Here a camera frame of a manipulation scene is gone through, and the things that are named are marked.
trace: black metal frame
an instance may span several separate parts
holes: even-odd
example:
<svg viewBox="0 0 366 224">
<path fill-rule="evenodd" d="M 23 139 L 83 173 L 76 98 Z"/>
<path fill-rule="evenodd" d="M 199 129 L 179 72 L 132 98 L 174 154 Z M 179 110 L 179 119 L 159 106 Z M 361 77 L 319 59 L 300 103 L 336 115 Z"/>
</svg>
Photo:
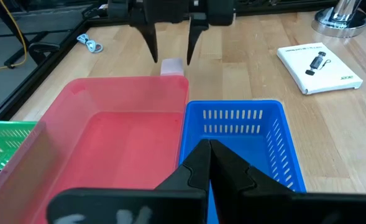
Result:
<svg viewBox="0 0 366 224">
<path fill-rule="evenodd" d="M 247 7 L 237 8 L 238 16 L 250 16 L 256 14 L 274 14 L 283 12 L 303 12 L 315 11 L 318 9 L 332 7 L 336 0 L 321 0 L 321 1 L 303 1 L 291 4 L 281 4 L 273 7 Z M 48 77 L 53 69 L 61 62 L 65 55 L 77 43 L 76 37 L 85 33 L 91 27 L 118 26 L 127 25 L 128 18 L 123 19 L 108 19 L 97 18 L 87 19 L 79 23 L 75 29 L 66 37 L 60 44 L 60 50 L 51 52 L 38 67 L 28 75 L 28 77 L 2 102 L 0 105 L 0 120 L 9 120 L 19 110 L 19 108 L 27 101 L 34 93 L 39 85 Z"/>
</svg>

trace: floor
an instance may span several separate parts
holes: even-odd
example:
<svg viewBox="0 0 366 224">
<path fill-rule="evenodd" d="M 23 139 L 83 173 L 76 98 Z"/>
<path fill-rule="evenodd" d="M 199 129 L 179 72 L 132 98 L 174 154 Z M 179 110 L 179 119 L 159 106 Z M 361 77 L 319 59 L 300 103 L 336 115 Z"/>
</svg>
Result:
<svg viewBox="0 0 366 224">
<path fill-rule="evenodd" d="M 313 31 L 314 12 L 238 17 L 199 39 L 185 75 L 191 100 L 277 99 L 284 104 L 308 191 L 366 192 L 366 30 L 353 39 Z M 160 62 L 186 58 L 188 23 L 158 24 Z M 140 34 L 129 26 L 97 27 L 104 45 L 76 44 L 13 120 L 39 120 L 71 80 L 159 75 Z M 276 56 L 279 47 L 323 42 L 364 80 L 358 90 L 304 96 Z"/>
<path fill-rule="evenodd" d="M 40 32 L 43 30 L 70 30 L 81 21 L 82 7 L 72 7 L 58 11 L 38 11 L 30 14 L 15 14 L 16 21 L 23 33 Z M 12 34 L 0 20 L 0 35 Z M 59 44 L 68 32 L 52 33 L 41 41 Z M 27 35 L 30 40 L 35 35 Z M 14 37 L 0 37 L 0 66 L 3 66 L 12 54 L 22 47 Z M 28 61 L 13 70 L 0 70 L 0 104 L 20 85 L 20 83 L 36 68 L 36 63 L 29 56 Z"/>
</svg>

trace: wooden table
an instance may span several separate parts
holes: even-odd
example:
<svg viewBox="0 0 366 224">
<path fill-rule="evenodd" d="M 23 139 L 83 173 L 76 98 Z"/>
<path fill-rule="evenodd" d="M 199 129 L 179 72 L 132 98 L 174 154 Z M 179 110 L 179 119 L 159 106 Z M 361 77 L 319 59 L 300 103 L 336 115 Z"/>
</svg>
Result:
<svg viewBox="0 0 366 224">
<path fill-rule="evenodd" d="M 286 116 L 308 191 L 366 192 L 366 31 L 353 39 L 311 28 L 314 12 L 238 17 L 211 27 L 185 67 L 191 100 L 277 99 Z M 160 61 L 186 58 L 188 23 L 157 24 Z M 104 45 L 91 54 L 76 44 L 13 120 L 38 120 L 71 80 L 159 75 L 141 37 L 128 26 L 98 27 L 88 35 Z M 278 59 L 280 47 L 323 42 L 360 78 L 358 90 L 304 96 Z"/>
</svg>

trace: blue cable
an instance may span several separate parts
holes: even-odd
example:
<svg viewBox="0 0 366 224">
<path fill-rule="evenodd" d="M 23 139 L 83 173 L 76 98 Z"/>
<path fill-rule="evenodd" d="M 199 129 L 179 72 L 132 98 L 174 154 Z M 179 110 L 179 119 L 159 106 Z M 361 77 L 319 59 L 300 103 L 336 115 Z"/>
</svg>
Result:
<svg viewBox="0 0 366 224">
<path fill-rule="evenodd" d="M 76 38 L 82 44 L 85 44 L 91 53 L 99 53 L 103 51 L 103 45 L 90 40 L 87 34 L 81 34 Z"/>
</svg>

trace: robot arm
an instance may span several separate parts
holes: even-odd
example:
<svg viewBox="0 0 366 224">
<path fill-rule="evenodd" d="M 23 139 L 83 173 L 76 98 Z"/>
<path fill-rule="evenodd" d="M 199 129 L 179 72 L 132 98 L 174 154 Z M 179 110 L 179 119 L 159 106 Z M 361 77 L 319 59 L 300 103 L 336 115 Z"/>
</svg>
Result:
<svg viewBox="0 0 366 224">
<path fill-rule="evenodd" d="M 229 26 L 234 18 L 233 0 L 109 0 L 109 17 L 128 16 L 147 43 L 154 62 L 158 62 L 155 23 L 179 23 L 190 17 L 187 64 L 202 31 L 213 26 Z"/>
</svg>

